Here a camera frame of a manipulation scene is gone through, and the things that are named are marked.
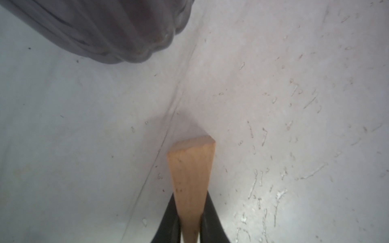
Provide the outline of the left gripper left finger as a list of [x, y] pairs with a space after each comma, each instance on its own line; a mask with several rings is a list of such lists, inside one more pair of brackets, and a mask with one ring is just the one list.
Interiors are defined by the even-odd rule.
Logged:
[[160, 226], [151, 243], [180, 243], [181, 229], [180, 219], [177, 213], [174, 194], [172, 194], [168, 206], [163, 215]]

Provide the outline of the wooden triangle block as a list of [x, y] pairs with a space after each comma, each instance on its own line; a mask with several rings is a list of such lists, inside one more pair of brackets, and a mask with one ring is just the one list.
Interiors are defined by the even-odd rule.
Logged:
[[198, 240], [216, 142], [207, 135], [174, 143], [167, 153], [173, 194], [185, 243]]

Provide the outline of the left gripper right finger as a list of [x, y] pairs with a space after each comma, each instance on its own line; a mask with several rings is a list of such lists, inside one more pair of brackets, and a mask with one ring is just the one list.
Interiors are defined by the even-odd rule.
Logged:
[[205, 207], [201, 217], [200, 242], [230, 243], [209, 193], [207, 193]]

